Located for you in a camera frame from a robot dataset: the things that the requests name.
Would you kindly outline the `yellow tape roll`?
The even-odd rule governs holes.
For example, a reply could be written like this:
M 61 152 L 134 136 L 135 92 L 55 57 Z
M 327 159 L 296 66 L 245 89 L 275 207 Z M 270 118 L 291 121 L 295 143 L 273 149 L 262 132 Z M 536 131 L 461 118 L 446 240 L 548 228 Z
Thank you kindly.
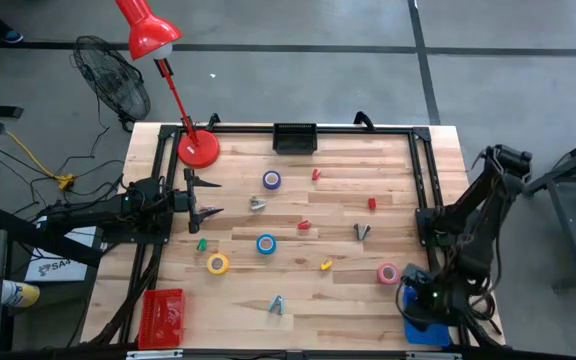
M 229 270 L 229 260 L 223 254 L 212 254 L 207 259 L 207 269 L 213 275 L 225 274 Z

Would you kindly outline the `black diagonal beam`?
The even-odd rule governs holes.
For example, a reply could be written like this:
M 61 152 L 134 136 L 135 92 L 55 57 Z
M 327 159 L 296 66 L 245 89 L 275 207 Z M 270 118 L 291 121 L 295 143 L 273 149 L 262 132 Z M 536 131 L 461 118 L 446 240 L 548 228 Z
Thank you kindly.
M 40 231 L 28 221 L 0 209 L 0 230 L 10 239 L 94 268 L 99 266 L 103 253 L 62 235 Z

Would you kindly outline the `white printed box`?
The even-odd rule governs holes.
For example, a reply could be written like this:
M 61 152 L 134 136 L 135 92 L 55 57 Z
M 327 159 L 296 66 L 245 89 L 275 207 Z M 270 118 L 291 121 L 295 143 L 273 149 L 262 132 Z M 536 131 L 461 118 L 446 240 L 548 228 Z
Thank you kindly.
M 66 237 L 82 245 L 97 250 L 104 250 L 101 245 L 103 231 L 98 227 L 76 228 Z M 26 283 L 41 282 L 78 282 L 84 281 L 88 266 L 65 259 L 41 249 L 34 249 L 31 262 L 26 270 Z

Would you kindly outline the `pink tape roll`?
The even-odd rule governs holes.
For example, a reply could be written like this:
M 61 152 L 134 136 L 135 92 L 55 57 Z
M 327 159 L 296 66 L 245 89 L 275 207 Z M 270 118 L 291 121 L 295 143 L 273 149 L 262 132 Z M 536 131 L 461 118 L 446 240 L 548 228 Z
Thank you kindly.
M 377 280 L 384 285 L 393 285 L 399 282 L 399 271 L 393 263 L 383 263 L 377 269 Z

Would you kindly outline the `light blue tape roll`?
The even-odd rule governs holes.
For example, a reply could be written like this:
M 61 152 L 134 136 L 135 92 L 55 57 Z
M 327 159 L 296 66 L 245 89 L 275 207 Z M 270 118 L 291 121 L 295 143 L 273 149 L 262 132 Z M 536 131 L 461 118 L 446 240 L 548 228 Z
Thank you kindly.
M 276 251 L 277 240 L 270 234 L 262 234 L 256 240 L 256 248 L 262 255 L 271 255 Z

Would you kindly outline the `silver bracket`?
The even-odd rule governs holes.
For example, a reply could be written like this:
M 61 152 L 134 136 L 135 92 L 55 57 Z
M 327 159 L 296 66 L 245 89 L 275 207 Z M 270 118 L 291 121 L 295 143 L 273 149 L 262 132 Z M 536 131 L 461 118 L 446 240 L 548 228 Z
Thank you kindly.
M 181 360 L 183 355 L 182 349 L 130 351 L 125 360 Z
M 460 353 L 450 352 L 407 352 L 406 360 L 463 360 Z

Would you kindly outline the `black aluminium table frame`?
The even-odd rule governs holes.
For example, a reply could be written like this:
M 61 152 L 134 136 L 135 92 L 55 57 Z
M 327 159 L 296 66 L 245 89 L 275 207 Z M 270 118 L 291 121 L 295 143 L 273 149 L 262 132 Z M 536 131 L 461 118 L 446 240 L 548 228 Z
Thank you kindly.
M 219 187 L 197 192 L 222 211 L 200 231 L 208 254 L 229 270 L 213 275 L 187 219 L 178 215 L 162 256 L 159 282 L 186 295 L 183 344 L 200 349 L 397 350 L 407 347 L 395 287 L 377 280 L 383 263 L 425 265 L 415 210 L 454 200 L 467 185 L 452 126 L 368 130 L 324 127 L 312 155 L 279 155 L 270 126 L 220 124 L 217 162 L 201 177 Z M 321 175 L 313 181 L 312 171 Z M 281 176 L 268 190 L 262 176 Z M 252 196 L 267 202 L 253 212 Z M 370 210 L 368 199 L 377 207 Z M 307 230 L 297 225 L 307 220 Z M 354 224 L 369 224 L 358 241 Z M 256 240 L 270 234 L 276 251 L 262 255 Z M 320 269 L 322 261 L 332 267 Z M 276 295 L 283 315 L 270 313 Z

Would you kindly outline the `black slotted plastic basket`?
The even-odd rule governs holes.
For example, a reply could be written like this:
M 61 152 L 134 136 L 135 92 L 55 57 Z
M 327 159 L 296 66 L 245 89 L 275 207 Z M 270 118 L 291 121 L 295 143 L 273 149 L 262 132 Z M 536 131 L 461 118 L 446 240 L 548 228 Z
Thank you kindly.
M 279 155 L 312 155 L 317 150 L 315 123 L 275 123 L 273 150 Z

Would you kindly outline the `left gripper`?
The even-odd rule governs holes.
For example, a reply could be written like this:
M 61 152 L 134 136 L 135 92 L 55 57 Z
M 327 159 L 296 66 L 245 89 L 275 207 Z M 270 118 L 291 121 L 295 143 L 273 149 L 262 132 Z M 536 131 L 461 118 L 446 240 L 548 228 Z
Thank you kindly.
M 173 191 L 173 210 L 176 213 L 189 213 L 188 230 L 191 234 L 196 234 L 200 231 L 200 225 L 206 218 L 221 212 L 222 209 L 210 207 L 196 211 L 196 196 L 193 187 L 219 187 L 219 184 L 202 180 L 192 168 L 185 168 L 183 173 L 187 189 L 175 189 Z

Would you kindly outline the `blue plastic basket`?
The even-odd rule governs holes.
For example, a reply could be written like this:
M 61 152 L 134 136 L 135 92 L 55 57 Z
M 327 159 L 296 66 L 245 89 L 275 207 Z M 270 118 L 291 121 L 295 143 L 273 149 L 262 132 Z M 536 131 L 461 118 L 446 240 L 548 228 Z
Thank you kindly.
M 442 324 L 431 324 L 425 331 L 415 328 L 404 319 L 404 333 L 410 344 L 448 347 L 452 344 L 449 328 Z

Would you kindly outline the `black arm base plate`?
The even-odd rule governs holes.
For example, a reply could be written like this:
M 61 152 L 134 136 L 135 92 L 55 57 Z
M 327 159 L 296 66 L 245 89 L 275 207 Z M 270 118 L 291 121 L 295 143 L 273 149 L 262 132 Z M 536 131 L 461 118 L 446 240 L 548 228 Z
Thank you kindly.
M 103 230 L 102 240 L 109 244 L 151 244 L 163 245 L 169 236 L 161 232 L 138 232 L 128 228 L 108 228 Z
M 435 221 L 441 215 L 440 208 L 418 208 L 415 212 L 415 220 L 419 242 L 424 247 L 449 247 L 454 244 L 454 236 L 437 230 Z

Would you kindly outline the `red plastic basket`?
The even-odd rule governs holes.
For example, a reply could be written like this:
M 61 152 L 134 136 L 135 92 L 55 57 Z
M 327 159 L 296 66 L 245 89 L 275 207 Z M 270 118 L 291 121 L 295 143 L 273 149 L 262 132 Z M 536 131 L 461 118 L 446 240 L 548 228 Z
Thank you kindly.
M 166 327 L 162 323 L 162 310 L 177 307 L 183 313 L 179 327 Z M 140 328 L 139 350 L 179 348 L 184 333 L 185 294 L 180 288 L 147 290 L 144 293 Z

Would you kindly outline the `red desk lamp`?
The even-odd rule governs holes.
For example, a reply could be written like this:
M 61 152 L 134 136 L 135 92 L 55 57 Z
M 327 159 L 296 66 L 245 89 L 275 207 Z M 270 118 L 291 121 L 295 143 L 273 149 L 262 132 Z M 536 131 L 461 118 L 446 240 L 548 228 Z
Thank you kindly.
M 115 0 L 129 25 L 128 47 L 133 60 L 151 58 L 160 75 L 166 80 L 181 113 L 186 128 L 177 145 L 180 160 L 191 168 L 212 165 L 220 153 L 216 136 L 207 130 L 197 130 L 187 114 L 177 91 L 174 72 L 168 57 L 173 44 L 182 38 L 182 31 L 164 18 L 154 14 L 147 0 Z

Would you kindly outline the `black floor fan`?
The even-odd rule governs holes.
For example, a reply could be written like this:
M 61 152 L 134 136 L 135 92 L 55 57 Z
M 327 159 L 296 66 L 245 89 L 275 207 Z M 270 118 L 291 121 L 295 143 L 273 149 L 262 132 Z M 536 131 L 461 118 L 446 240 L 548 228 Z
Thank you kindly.
M 105 40 L 79 36 L 73 48 L 75 67 L 97 98 L 118 116 L 122 129 L 131 133 L 144 120 L 151 103 L 140 70 L 131 65 Z

